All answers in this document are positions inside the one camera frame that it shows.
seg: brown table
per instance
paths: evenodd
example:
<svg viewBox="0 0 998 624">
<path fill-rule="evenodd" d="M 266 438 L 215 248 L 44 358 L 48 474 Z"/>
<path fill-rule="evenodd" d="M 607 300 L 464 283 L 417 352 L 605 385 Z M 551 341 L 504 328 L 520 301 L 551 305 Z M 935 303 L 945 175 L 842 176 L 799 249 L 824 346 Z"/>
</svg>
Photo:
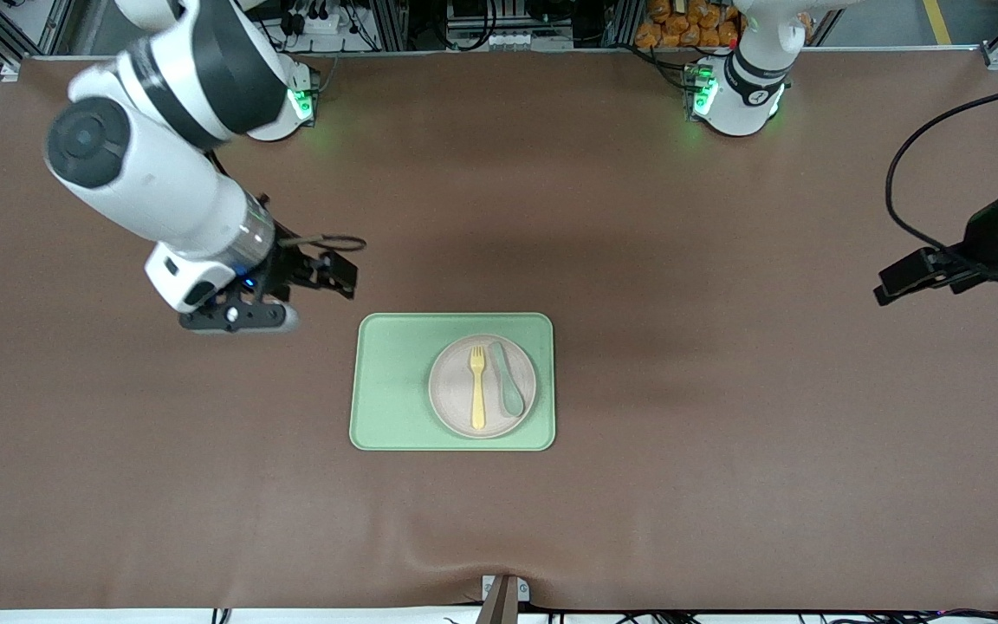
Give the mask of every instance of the brown table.
<svg viewBox="0 0 998 624">
<path fill-rule="evenodd" d="M 630 55 L 346 59 L 318 126 L 221 152 L 360 295 L 186 333 L 150 244 L 45 171 L 72 62 L 0 87 L 0 608 L 384 607 L 517 573 L 550 608 L 998 608 L 998 287 L 880 309 L 916 242 L 885 167 L 998 90 L 976 52 L 809 53 L 779 117 L 686 123 Z M 928 134 L 900 210 L 998 195 L 998 103 Z M 542 453 L 365 453 L 357 325 L 540 311 Z"/>
</svg>

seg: fork handle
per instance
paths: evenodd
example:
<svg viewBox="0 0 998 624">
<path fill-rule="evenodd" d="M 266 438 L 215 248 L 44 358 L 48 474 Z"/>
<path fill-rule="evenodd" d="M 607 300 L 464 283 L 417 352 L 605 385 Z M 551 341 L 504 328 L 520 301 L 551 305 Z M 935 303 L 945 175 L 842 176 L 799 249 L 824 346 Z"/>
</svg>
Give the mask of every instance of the fork handle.
<svg viewBox="0 0 998 624">
<path fill-rule="evenodd" d="M 483 376 L 472 372 L 472 429 L 482 430 L 487 422 L 483 419 Z"/>
</svg>

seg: green tray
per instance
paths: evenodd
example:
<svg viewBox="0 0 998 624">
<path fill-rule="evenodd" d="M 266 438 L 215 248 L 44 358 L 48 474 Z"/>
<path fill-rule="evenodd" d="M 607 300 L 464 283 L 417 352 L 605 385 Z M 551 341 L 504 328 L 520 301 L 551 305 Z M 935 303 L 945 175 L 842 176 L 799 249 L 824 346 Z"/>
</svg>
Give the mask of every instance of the green tray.
<svg viewBox="0 0 998 624">
<path fill-rule="evenodd" d="M 467 335 L 500 335 L 531 362 L 538 390 L 526 419 L 510 433 L 468 439 L 433 413 L 428 379 L 448 344 Z M 371 315 L 360 324 L 349 438 L 364 451 L 543 451 L 554 443 L 554 324 L 537 313 Z"/>
</svg>

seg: beige plate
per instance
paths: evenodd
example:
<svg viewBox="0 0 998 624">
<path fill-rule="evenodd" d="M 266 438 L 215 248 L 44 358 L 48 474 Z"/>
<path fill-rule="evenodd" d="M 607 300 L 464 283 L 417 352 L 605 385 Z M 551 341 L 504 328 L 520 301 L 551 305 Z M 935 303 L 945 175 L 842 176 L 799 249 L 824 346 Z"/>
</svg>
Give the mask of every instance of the beige plate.
<svg viewBox="0 0 998 624">
<path fill-rule="evenodd" d="M 507 415 L 502 406 L 502 386 L 499 381 L 499 367 L 492 360 L 491 343 L 502 344 L 507 355 L 507 370 L 515 380 L 522 394 L 524 407 L 522 414 Z M 472 429 L 472 371 L 468 368 L 469 354 L 473 347 L 482 345 L 487 356 L 487 367 L 483 369 L 483 410 L 486 424 L 482 430 Z M 538 391 L 538 380 L 534 375 L 534 363 L 522 351 L 522 347 L 502 336 L 471 335 L 463 337 L 444 348 L 431 368 L 429 394 L 433 412 L 454 433 L 465 438 L 496 438 L 514 430 L 526 419 L 530 407 L 534 406 L 534 396 Z"/>
</svg>

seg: yellow fork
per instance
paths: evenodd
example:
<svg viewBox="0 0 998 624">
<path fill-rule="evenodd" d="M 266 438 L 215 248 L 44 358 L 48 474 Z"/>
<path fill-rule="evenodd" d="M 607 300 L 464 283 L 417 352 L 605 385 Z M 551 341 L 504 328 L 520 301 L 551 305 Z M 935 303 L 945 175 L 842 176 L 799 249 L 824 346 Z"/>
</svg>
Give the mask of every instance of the yellow fork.
<svg viewBox="0 0 998 624">
<path fill-rule="evenodd" d="M 479 431 L 487 424 L 483 417 L 483 369 L 487 367 L 483 347 L 472 348 L 468 367 L 472 370 L 472 429 Z"/>
</svg>

